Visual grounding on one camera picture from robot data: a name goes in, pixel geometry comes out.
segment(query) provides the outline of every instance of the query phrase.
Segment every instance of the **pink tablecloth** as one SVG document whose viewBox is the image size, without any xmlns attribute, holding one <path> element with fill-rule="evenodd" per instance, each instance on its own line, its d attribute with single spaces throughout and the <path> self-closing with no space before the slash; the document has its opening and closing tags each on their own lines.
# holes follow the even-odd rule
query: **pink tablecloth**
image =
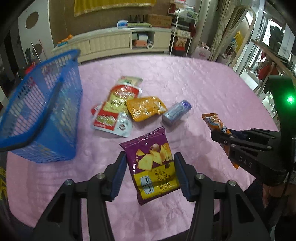
<svg viewBox="0 0 296 241">
<path fill-rule="evenodd" d="M 210 130 L 202 113 L 218 113 L 231 129 L 262 128 L 277 130 L 269 113 L 252 90 L 230 68 L 208 61 L 169 56 L 129 56 L 111 58 L 79 67 L 83 98 L 79 114 L 78 149 L 71 161 L 36 164 L 12 153 L 7 161 L 7 190 L 12 213 L 27 225 L 35 226 L 45 207 L 68 178 L 85 181 L 114 162 L 122 151 L 118 145 L 162 125 L 154 116 L 134 123 L 130 137 L 118 137 L 90 128 L 90 109 L 107 98 L 122 75 L 143 78 L 142 96 L 158 96 L 167 107 L 183 99 L 192 110 L 175 128 L 166 128 L 172 152 L 181 152 L 215 181 L 236 180 L 243 190 L 254 177 L 242 168 L 235 170 Z M 115 239 L 159 240 L 190 227 L 194 203 L 187 202 L 181 190 L 139 206 L 136 189 L 126 170 L 119 196 L 107 203 Z M 89 240 L 86 204 L 82 221 L 84 240 Z"/>
</svg>

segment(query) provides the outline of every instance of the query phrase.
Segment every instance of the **screw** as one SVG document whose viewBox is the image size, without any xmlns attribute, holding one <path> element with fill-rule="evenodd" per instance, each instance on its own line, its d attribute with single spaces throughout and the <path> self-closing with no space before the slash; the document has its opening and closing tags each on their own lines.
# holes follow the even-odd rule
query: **screw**
<svg viewBox="0 0 296 241">
<path fill-rule="evenodd" d="M 203 175 L 202 173 L 198 173 L 198 174 L 196 175 L 196 178 L 199 179 L 199 180 L 202 180 L 202 179 L 205 178 L 205 175 Z"/>
<path fill-rule="evenodd" d="M 105 178 L 105 174 L 100 172 L 99 174 L 97 174 L 97 179 L 104 179 Z"/>
<path fill-rule="evenodd" d="M 71 184 L 73 183 L 73 180 L 71 179 L 67 179 L 64 184 L 67 185 L 67 186 L 70 186 Z"/>
<path fill-rule="evenodd" d="M 236 181 L 234 181 L 234 180 L 229 180 L 228 181 L 228 184 L 230 185 L 230 186 L 235 186 L 236 184 L 237 184 L 237 182 Z"/>
</svg>

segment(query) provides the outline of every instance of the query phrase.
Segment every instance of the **purple snack bag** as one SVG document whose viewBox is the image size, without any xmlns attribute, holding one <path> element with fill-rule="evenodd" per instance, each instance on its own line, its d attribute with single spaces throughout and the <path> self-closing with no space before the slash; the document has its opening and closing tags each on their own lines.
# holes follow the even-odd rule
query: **purple snack bag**
<svg viewBox="0 0 296 241">
<path fill-rule="evenodd" d="M 120 146 L 126 152 L 140 205 L 179 189 L 164 127 Z"/>
</svg>

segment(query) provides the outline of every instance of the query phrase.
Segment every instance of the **orange snack wrapper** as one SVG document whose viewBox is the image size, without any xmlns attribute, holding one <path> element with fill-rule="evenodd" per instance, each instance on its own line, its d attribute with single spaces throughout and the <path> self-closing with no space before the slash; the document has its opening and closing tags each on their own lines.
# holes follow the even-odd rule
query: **orange snack wrapper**
<svg viewBox="0 0 296 241">
<path fill-rule="evenodd" d="M 155 114 L 161 115 L 167 111 L 164 103 L 155 96 L 128 100 L 126 106 L 134 121 L 143 121 Z"/>
<path fill-rule="evenodd" d="M 202 114 L 202 119 L 206 122 L 208 127 L 211 131 L 218 130 L 223 133 L 231 134 L 230 130 L 223 124 L 223 122 L 218 118 L 218 115 L 216 113 L 208 113 L 208 114 Z M 229 156 L 229 149 L 230 147 L 227 145 L 223 145 L 220 143 L 220 146 L 225 151 L 226 155 Z M 235 169 L 238 169 L 239 165 L 231 162 Z"/>
</svg>

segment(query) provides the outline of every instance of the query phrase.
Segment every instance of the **green light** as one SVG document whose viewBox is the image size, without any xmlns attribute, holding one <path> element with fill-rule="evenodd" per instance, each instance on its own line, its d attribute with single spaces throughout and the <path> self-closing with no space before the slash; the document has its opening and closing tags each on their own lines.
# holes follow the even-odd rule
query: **green light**
<svg viewBox="0 0 296 241">
<path fill-rule="evenodd" d="M 294 102 L 294 97 L 293 96 L 289 96 L 287 101 L 292 104 Z"/>
</svg>

